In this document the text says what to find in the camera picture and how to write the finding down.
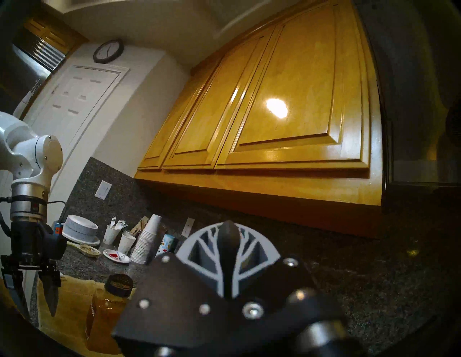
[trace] granite backsplash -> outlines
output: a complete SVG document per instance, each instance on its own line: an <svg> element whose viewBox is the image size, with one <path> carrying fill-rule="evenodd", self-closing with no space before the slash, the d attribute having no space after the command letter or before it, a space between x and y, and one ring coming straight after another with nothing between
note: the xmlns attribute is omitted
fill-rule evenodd
<svg viewBox="0 0 461 357"><path fill-rule="evenodd" d="M95 197L102 180L112 184L105 200ZM461 276L461 214L452 199L435 191L396 196L386 207L379 239L371 240L168 197L91 158L66 213L95 222L100 238L114 215L131 228L155 213L178 238L188 217L194 230L227 219L249 226L282 255L296 253L307 262L319 288L343 306L349 332L374 355L440 316Z"/></svg>

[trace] electrical outlet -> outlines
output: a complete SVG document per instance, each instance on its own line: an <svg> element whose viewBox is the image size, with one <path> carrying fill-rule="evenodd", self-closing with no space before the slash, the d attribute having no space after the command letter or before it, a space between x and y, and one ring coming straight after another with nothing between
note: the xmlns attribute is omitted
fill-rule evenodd
<svg viewBox="0 0 461 357"><path fill-rule="evenodd" d="M107 194L109 193L109 190L111 189L112 184L106 182L106 181L101 181L101 184L98 187L98 190L95 193L95 197L99 199L106 199Z"/></svg>
<svg viewBox="0 0 461 357"><path fill-rule="evenodd" d="M194 225L195 219L193 218L188 218L186 221L186 225L184 226L183 232L181 233L182 236L184 237L189 237L190 230L192 229L192 226Z"/></svg>

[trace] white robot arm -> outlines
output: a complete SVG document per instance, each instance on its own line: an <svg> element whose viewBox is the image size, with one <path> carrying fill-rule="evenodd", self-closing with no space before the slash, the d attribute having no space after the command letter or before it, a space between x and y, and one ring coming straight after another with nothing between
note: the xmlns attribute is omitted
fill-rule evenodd
<svg viewBox="0 0 461 357"><path fill-rule="evenodd" d="M55 136L38 136L26 123L0 112L0 170L13 173L13 186L40 186L47 196L62 159Z"/></svg>
<svg viewBox="0 0 461 357"><path fill-rule="evenodd" d="M3 282L18 309L28 317L22 289L22 269L35 269L47 290L54 316L61 285L56 259L61 259L66 239L45 224L51 179L62 166L62 149L53 135L38 136L24 122L0 112L0 170L13 173L12 196L0 197L11 203L11 229L0 214L0 225L11 238L11 255L1 256Z"/></svg>

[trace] cabinet door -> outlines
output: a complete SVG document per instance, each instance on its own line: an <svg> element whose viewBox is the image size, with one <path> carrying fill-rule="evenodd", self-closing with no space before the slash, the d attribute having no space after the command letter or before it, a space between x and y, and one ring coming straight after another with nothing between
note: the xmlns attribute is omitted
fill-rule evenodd
<svg viewBox="0 0 461 357"><path fill-rule="evenodd" d="M63 54L67 54L77 41L71 34L53 28L48 28L41 39Z"/></svg>
<svg viewBox="0 0 461 357"><path fill-rule="evenodd" d="M163 168L213 169L274 27L231 49L199 98Z"/></svg>
<svg viewBox="0 0 461 357"><path fill-rule="evenodd" d="M349 0L278 24L216 168L367 168L368 89L358 33Z"/></svg>
<svg viewBox="0 0 461 357"><path fill-rule="evenodd" d="M155 139L152 141L146 156L139 165L140 168L156 169L162 165L174 139L184 124L187 114L190 112L198 95L204 88L217 65L217 61L210 63L210 65L202 68L201 71L197 72L188 80L176 100L170 114L158 131Z"/></svg>
<svg viewBox="0 0 461 357"><path fill-rule="evenodd" d="M41 23L40 20L31 18L24 23L24 27L32 32L35 36L41 37L47 30L46 25Z"/></svg>

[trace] wooden cabinet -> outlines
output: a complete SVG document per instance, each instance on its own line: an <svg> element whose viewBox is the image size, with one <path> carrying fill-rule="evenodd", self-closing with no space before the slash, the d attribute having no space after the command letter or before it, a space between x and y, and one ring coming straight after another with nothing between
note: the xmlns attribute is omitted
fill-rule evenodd
<svg viewBox="0 0 461 357"><path fill-rule="evenodd" d="M374 236L382 169L377 79L360 19L350 0L304 0L193 70L135 178L183 198Z"/></svg>
<svg viewBox="0 0 461 357"><path fill-rule="evenodd" d="M275 28L218 159L220 169L367 168L356 23L341 6Z"/></svg>
<svg viewBox="0 0 461 357"><path fill-rule="evenodd" d="M164 168L213 169L228 126L241 106L273 27L231 49L187 115Z"/></svg>
<svg viewBox="0 0 461 357"><path fill-rule="evenodd" d="M81 34L44 10L40 10L34 17L26 21L24 27L64 55L88 41Z"/></svg>
<svg viewBox="0 0 461 357"><path fill-rule="evenodd" d="M217 65L217 61L211 62L186 83L173 109L147 151L140 168L156 169L163 164L179 130L182 128L186 118L188 118L197 97L209 82L210 76Z"/></svg>

